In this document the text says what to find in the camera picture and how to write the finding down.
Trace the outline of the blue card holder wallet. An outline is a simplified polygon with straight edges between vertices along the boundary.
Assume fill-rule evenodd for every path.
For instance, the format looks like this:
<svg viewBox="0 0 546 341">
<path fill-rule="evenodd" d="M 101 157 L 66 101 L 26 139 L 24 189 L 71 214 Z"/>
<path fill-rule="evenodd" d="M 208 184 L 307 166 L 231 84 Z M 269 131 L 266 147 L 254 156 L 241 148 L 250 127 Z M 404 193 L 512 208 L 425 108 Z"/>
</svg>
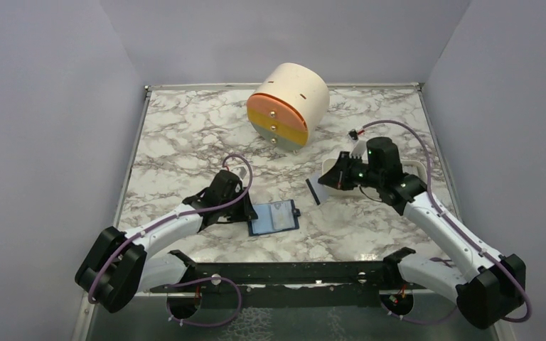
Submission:
<svg viewBox="0 0 546 341">
<path fill-rule="evenodd" d="M 293 200 L 255 205 L 257 218 L 247 223 L 251 237 L 299 229 L 301 211 Z"/>
</svg>

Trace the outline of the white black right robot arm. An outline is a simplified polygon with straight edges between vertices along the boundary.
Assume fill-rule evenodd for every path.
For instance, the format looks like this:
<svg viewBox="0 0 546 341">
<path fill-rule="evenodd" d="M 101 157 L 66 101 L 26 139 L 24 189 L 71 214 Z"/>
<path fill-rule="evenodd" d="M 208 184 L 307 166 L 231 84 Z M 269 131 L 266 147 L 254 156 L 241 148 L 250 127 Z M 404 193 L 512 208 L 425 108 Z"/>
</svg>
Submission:
<svg viewBox="0 0 546 341">
<path fill-rule="evenodd" d="M 365 142 L 368 159 L 342 151 L 317 182 L 337 191 L 373 188 L 381 202 L 417 225 L 451 259 L 449 268 L 403 249 L 385 258 L 383 283 L 399 289 L 407 282 L 424 286 L 456 304 L 474 327 L 506 320 L 525 304 L 525 262 L 501 254 L 479 239 L 442 207 L 429 186 L 404 172 L 398 147 L 388 137 Z"/>
</svg>

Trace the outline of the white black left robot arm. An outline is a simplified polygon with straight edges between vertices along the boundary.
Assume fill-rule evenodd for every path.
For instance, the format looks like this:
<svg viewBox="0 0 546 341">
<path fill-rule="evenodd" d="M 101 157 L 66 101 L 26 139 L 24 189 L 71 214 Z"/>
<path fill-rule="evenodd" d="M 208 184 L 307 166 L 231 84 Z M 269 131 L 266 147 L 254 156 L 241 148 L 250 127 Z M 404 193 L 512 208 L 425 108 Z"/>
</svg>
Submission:
<svg viewBox="0 0 546 341">
<path fill-rule="evenodd" d="M 153 287 L 169 283 L 177 291 L 187 291 L 194 285 L 194 271 L 176 256 L 155 259 L 155 255 L 217 224 L 221 217 L 231 223 L 258 218 L 249 188 L 228 170 L 220 170 L 208 187 L 148 224 L 127 231 L 102 230 L 77 270 L 75 282 L 87 292 L 91 304 L 100 304 L 110 313 Z"/>
</svg>

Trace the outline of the white rectangular plastic tray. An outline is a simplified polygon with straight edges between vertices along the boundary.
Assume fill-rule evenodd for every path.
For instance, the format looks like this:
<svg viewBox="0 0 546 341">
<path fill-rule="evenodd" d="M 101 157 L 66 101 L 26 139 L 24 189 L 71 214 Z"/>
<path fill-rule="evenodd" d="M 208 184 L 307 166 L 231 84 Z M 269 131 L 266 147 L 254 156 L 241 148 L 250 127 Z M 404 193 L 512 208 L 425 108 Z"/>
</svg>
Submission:
<svg viewBox="0 0 546 341">
<path fill-rule="evenodd" d="M 336 159 L 329 158 L 322 164 L 321 173 L 316 177 L 319 179 L 322 174 L 336 164 Z M 358 186 L 352 190 L 337 190 L 326 187 L 329 196 L 364 196 L 374 201 L 389 200 L 392 202 L 401 197 L 411 198 L 426 190 L 426 183 L 416 173 L 405 172 L 402 161 L 395 157 L 383 157 L 380 161 L 370 161 L 373 178 L 372 187 Z"/>
</svg>

